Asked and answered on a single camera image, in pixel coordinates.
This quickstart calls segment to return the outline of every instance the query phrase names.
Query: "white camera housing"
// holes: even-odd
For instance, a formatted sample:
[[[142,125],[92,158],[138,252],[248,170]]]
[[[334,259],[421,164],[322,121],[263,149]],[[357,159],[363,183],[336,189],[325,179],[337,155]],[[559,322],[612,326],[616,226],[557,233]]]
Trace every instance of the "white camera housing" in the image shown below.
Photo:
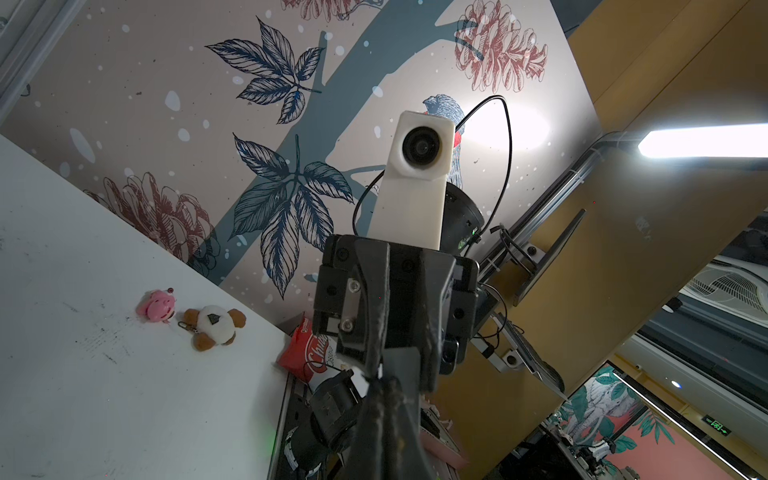
[[[440,143],[435,160],[423,166],[412,164],[402,152],[406,135],[418,127],[433,129]],[[368,237],[439,250],[455,128],[447,118],[414,111],[400,114]]]

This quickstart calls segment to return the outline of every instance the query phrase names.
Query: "metal clip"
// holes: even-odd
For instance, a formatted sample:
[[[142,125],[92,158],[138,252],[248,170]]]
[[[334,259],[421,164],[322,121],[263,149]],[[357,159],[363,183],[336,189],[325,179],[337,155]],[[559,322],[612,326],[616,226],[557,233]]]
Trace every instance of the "metal clip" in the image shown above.
[[[179,322],[177,325],[180,326],[181,328],[185,329],[188,332],[197,333],[197,329],[195,327],[193,327],[192,325],[190,325],[189,323]]]

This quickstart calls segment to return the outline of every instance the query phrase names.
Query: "pink wall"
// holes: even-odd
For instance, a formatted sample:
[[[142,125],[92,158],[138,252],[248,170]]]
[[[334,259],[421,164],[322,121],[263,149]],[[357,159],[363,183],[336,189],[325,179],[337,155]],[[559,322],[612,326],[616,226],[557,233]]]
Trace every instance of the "pink wall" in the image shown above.
[[[624,435],[633,439],[637,447],[607,457],[616,467],[632,467],[642,480],[731,480],[731,476],[681,437],[671,427],[674,445],[661,435],[658,445],[654,434],[640,437],[640,429],[630,427]]]

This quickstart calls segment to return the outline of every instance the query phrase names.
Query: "white and brown plush toy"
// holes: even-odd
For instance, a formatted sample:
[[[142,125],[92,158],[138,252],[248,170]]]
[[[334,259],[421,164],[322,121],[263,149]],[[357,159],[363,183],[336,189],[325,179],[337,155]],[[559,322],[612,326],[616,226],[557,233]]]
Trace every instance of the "white and brown plush toy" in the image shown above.
[[[184,313],[184,328],[193,331],[194,347],[204,352],[215,345],[230,345],[235,341],[235,328],[245,326],[245,315],[239,310],[225,311],[209,305],[202,310],[189,309]]]

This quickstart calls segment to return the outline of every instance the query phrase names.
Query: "camera lens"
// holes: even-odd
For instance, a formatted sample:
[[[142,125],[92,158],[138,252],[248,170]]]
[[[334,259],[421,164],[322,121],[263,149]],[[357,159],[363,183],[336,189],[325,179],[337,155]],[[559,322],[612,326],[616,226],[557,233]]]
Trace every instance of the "camera lens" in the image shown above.
[[[425,166],[432,163],[440,151],[440,137],[429,127],[414,128],[402,142],[402,154],[415,165]]]

